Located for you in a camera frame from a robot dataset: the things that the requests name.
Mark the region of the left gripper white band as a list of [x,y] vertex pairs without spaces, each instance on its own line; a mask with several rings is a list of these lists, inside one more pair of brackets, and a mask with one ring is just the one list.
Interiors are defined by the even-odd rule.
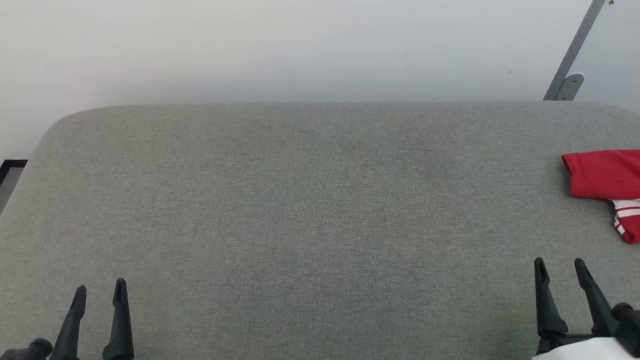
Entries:
[[[0,360],[78,360],[80,324],[86,312],[87,288],[80,285],[62,322],[54,346],[44,338],[36,338],[28,347],[8,349]],[[130,301],[125,279],[116,281],[112,299],[114,314],[109,342],[103,348],[103,360],[133,360],[135,349],[131,325]]]

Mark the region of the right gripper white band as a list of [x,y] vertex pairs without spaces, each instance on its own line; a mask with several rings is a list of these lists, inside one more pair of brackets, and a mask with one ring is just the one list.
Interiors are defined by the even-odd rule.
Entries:
[[[574,269],[589,306],[594,338],[559,346],[534,356],[533,360],[638,360],[639,311],[628,303],[612,309],[601,288],[581,258]],[[550,290],[550,276],[541,257],[534,260],[535,312],[540,338],[566,334],[569,326],[560,317]]]

